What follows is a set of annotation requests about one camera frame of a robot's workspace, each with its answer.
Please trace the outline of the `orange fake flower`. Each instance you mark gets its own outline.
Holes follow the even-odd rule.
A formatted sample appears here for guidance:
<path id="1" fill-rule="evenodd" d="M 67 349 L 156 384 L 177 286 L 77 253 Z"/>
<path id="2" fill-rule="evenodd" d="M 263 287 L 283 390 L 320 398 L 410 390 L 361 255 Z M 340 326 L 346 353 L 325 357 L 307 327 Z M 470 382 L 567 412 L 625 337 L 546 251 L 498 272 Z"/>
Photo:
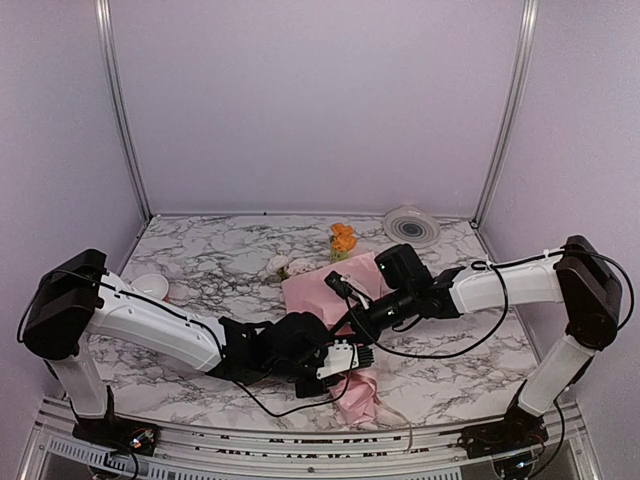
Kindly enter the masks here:
<path id="1" fill-rule="evenodd" d="M 357 245 L 354 228 L 342 223 L 331 226 L 330 262 L 337 263 L 346 260 Z"/>

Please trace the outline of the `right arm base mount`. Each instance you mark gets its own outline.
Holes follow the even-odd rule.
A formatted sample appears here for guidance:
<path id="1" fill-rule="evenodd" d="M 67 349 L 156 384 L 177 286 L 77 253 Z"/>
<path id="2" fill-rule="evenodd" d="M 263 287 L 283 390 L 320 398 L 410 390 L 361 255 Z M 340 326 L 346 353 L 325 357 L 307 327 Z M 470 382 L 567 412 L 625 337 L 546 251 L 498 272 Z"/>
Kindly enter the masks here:
<path id="1" fill-rule="evenodd" d="M 530 414 L 519 406 L 523 388 L 516 391 L 501 420 L 461 430 L 457 445 L 466 451 L 469 459 L 542 445 L 549 439 L 543 417 Z"/>

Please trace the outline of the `tan ribbon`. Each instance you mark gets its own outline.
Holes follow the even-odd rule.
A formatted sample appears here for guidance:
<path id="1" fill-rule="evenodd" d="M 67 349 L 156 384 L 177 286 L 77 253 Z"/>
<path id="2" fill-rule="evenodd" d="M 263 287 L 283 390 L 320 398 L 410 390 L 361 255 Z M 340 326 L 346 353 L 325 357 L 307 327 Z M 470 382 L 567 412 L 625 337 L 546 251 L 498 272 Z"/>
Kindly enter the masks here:
<path id="1" fill-rule="evenodd" d="M 375 372 L 353 371 L 349 379 L 341 379 L 329 392 L 347 425 L 372 430 L 377 424 L 406 427 L 408 442 L 405 452 L 413 447 L 414 433 L 411 421 L 400 411 L 385 403 L 379 396 L 378 377 Z"/>

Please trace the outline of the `white rose fake flower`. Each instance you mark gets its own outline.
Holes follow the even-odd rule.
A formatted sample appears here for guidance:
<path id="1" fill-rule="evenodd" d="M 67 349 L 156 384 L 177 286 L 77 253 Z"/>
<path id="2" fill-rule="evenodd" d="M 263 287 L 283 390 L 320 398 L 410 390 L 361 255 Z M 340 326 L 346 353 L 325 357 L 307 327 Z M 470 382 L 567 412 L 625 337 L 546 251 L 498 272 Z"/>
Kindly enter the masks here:
<path id="1" fill-rule="evenodd" d="M 315 269 L 315 264 L 307 259 L 298 258 L 291 260 L 286 255 L 276 255 L 272 257 L 266 266 L 269 275 L 286 280 L 291 276 L 311 272 Z"/>

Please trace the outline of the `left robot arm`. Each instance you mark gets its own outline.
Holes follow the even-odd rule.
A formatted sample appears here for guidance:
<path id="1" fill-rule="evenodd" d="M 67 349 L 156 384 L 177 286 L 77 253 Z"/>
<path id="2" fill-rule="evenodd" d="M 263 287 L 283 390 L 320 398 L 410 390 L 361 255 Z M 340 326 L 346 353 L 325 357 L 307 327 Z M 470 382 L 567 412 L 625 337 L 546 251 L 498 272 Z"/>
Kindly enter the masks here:
<path id="1" fill-rule="evenodd" d="M 127 430 L 87 350 L 92 335 L 158 352 L 241 389 L 281 376 L 326 390 L 358 362 L 355 347 L 334 344 L 312 314 L 241 323 L 190 313 L 134 288 L 107 269 L 103 252 L 87 249 L 42 276 L 17 340 L 50 364 L 76 416 L 106 445 L 119 444 Z"/>

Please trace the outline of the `pink wrapping paper sheet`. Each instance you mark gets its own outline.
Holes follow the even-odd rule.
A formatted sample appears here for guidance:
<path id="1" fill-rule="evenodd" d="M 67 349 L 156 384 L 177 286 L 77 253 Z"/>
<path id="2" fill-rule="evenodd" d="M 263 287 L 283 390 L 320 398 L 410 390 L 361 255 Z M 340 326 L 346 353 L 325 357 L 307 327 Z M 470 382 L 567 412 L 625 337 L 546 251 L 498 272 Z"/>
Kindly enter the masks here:
<path id="1" fill-rule="evenodd" d="M 303 273 L 282 282 L 282 292 L 286 311 L 310 312 L 323 321 L 326 327 L 333 327 L 347 312 L 345 302 L 325 283 L 324 278 L 331 272 L 349 277 L 355 285 L 368 294 L 373 300 L 382 296 L 383 279 L 374 261 L 372 252 L 356 255 L 333 264 L 315 264 L 311 272 Z"/>

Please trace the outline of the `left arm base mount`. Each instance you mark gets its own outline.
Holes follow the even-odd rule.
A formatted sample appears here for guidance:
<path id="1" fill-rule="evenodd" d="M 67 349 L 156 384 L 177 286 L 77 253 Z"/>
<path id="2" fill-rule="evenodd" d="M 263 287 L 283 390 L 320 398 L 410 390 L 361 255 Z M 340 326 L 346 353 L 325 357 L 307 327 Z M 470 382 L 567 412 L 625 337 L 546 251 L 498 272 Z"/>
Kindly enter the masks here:
<path id="1" fill-rule="evenodd" d="M 159 426 L 118 416 L 110 386 L 106 387 L 106 392 L 106 412 L 101 418 L 81 417 L 76 413 L 73 403 L 70 403 L 75 417 L 72 435 L 89 443 L 151 457 L 159 439 Z"/>

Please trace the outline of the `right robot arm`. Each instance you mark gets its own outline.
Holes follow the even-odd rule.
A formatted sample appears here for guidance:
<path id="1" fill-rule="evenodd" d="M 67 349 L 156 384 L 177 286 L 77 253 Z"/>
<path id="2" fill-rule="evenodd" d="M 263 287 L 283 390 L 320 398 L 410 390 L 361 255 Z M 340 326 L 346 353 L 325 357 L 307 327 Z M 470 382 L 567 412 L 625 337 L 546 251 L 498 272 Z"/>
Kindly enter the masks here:
<path id="1" fill-rule="evenodd" d="M 529 337 L 541 333 L 534 317 L 562 314 L 546 326 L 557 339 L 541 352 L 535 370 L 519 388 L 495 430 L 506 448 L 515 448 L 534 431 L 534 419 L 609 347 L 631 320 L 636 303 L 629 274 L 599 253 L 583 236 L 559 248 L 506 263 L 475 261 L 435 275 L 408 245 L 393 247 L 375 260 L 389 293 L 374 300 L 350 292 L 343 317 L 356 338 L 378 345 L 381 333 L 410 318 L 450 320 L 498 309 L 513 309 Z"/>

